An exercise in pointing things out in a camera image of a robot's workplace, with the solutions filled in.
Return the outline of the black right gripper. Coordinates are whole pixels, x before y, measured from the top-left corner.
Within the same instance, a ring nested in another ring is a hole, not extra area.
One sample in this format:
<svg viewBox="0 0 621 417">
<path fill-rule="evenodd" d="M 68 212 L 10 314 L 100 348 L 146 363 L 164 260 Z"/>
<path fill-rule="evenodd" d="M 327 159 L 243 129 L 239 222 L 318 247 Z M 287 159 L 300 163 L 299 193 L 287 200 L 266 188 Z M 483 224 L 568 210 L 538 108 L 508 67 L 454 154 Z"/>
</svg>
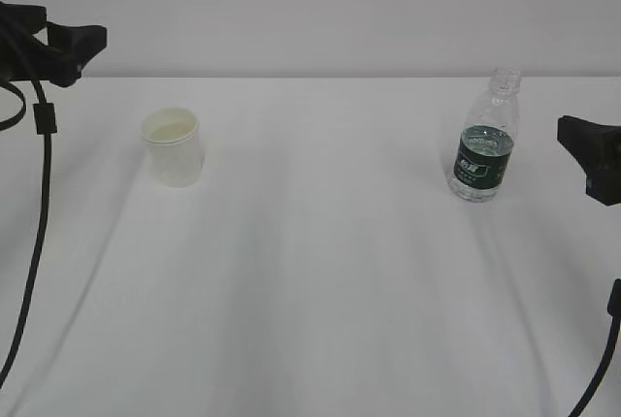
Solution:
<svg viewBox="0 0 621 417">
<path fill-rule="evenodd" d="M 619 205 L 620 127 L 563 115 L 557 141 L 585 172 L 586 194 L 605 206 Z"/>
</svg>

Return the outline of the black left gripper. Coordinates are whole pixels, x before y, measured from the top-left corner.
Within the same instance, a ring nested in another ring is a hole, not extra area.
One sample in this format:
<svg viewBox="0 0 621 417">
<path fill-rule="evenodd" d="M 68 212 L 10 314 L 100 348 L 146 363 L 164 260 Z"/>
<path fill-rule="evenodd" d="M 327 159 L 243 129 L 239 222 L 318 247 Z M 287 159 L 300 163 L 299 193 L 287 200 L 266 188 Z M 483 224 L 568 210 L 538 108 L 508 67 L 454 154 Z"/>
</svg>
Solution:
<svg viewBox="0 0 621 417">
<path fill-rule="evenodd" d="M 101 25 L 66 26 L 48 21 L 45 7 L 1 3 L 1 80 L 38 80 L 69 87 L 108 44 Z"/>
</svg>

